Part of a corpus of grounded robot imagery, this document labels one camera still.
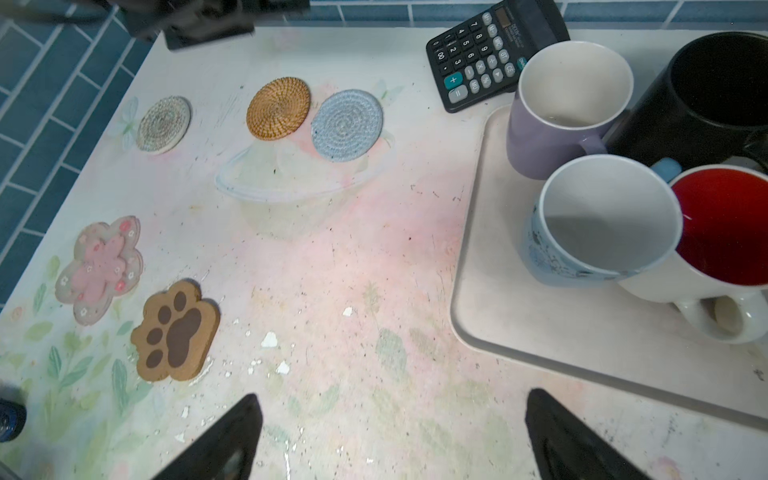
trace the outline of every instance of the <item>brown woven coaster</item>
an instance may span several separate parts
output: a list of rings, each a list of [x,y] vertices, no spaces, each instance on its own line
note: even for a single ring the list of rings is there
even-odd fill
[[[260,140],[277,140],[298,129],[310,111],[310,89],[293,77],[272,80],[250,101],[248,130]]]

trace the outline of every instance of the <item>purple mug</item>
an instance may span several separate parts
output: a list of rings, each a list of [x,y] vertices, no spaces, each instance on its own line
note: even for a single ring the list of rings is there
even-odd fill
[[[585,154],[627,107],[634,78],[615,51],[588,41],[540,50],[523,68],[509,113],[507,158],[521,175],[546,180]]]

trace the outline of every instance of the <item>mug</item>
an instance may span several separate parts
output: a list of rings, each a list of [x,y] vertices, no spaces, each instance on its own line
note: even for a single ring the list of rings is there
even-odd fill
[[[768,169],[768,37],[706,35],[675,54],[607,139],[610,153],[684,170],[750,157]]]
[[[629,158],[577,158],[546,181],[519,253],[551,286],[602,286],[653,268],[674,252],[683,230],[667,182]]]
[[[588,41],[561,41],[523,68],[507,129],[507,158],[521,175],[546,180],[561,165],[604,154],[602,137],[632,96],[624,58]]]
[[[730,165],[684,171],[671,183],[683,211],[677,251],[660,266],[619,282],[652,302],[674,303],[705,335],[745,343],[768,332],[768,176]],[[730,332],[710,318],[701,300],[728,296],[741,331]]]

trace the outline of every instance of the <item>light blue mug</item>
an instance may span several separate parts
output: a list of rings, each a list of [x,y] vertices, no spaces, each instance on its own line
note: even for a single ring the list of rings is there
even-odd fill
[[[610,154],[559,167],[518,247],[531,275],[550,286],[601,286],[662,263],[680,242],[683,214],[662,178],[674,166],[664,159],[654,169]]]

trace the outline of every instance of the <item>white mug handle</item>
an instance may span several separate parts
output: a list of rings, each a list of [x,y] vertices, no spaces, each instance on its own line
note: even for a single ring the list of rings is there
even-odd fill
[[[759,339],[768,333],[768,302],[763,293],[756,292],[728,295],[736,303],[741,318],[742,329],[731,333],[717,325],[704,309],[701,300],[681,300],[675,302],[677,308],[688,322],[704,335],[725,343],[747,343]]]

